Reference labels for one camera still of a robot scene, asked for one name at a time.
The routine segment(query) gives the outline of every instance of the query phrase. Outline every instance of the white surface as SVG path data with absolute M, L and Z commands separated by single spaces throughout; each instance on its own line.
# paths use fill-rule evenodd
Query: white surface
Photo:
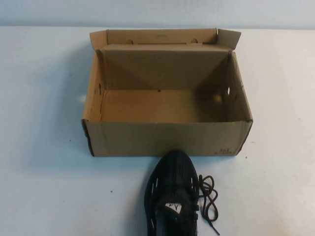
M 81 127 L 95 30 L 0 27 L 1 236 L 146 234 L 159 159 L 92 158 Z M 242 30 L 252 131 L 237 157 L 192 158 L 215 179 L 222 236 L 315 235 L 314 42 L 315 31 Z M 215 235 L 200 215 L 198 231 Z
M 0 25 L 314 29 L 314 0 L 1 0 Z

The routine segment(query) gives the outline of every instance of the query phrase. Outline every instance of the white wall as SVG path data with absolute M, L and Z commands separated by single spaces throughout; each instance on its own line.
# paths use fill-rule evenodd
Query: white wall
M 315 28 L 314 0 L 0 0 L 0 25 Z

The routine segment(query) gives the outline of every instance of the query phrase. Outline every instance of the white tabletop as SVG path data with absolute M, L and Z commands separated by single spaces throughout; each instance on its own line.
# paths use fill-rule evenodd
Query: white tabletop
M 93 158 L 81 126 L 100 28 L 0 27 L 0 235 L 146 235 L 159 158 Z M 242 30 L 254 118 L 236 157 L 193 157 L 222 236 L 315 235 L 315 31 Z M 199 236 L 216 235 L 199 215 Z

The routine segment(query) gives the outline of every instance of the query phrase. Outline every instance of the cardboard box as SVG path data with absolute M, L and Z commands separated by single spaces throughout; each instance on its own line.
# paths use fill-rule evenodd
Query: cardboard box
M 106 30 L 82 125 L 93 156 L 231 156 L 252 126 L 236 55 L 222 29 Z

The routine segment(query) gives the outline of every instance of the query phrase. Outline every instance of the shoe logo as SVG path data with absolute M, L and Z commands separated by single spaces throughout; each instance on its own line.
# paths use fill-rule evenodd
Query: shoe logo
M 181 212 L 181 209 L 182 209 L 182 205 L 180 203 L 167 203 L 167 204 L 165 204 L 165 206 L 168 208 L 171 208 L 172 210 L 174 210 L 178 214 Z

